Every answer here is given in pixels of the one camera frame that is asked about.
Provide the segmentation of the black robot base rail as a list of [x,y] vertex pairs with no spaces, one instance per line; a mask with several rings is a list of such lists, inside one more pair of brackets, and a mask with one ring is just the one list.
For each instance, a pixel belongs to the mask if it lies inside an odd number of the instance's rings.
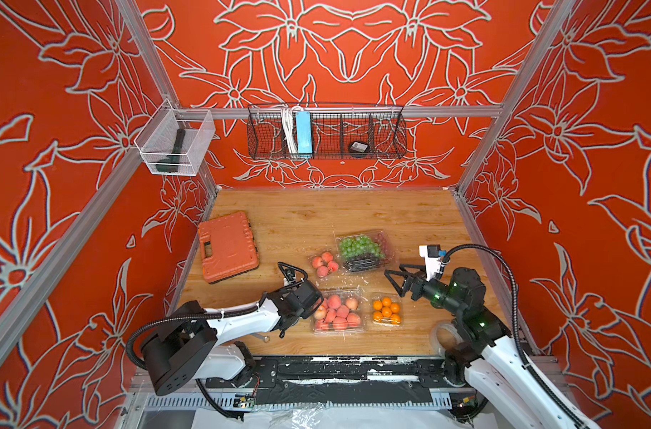
[[225,408],[252,411],[307,407],[452,409],[475,390],[449,384],[438,356],[263,356],[236,387],[209,379]]

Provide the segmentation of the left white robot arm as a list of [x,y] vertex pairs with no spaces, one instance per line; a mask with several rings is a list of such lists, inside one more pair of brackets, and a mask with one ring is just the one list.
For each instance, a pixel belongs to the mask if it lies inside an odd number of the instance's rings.
[[286,331],[316,313],[322,292],[306,271],[277,264],[284,285],[264,292],[248,304],[204,309],[197,300],[184,303],[170,316],[143,325],[128,339],[128,359],[148,373],[155,394],[166,396],[189,382],[209,379],[246,384],[257,363],[242,337]]

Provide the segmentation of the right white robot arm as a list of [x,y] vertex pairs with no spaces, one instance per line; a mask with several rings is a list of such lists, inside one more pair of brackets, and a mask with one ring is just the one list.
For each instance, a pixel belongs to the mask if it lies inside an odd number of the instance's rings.
[[485,305],[486,285],[474,269],[456,268],[448,282],[419,266],[385,276],[400,297],[448,311],[461,340],[444,355],[444,377],[467,384],[515,428],[597,428],[533,363],[519,340]]

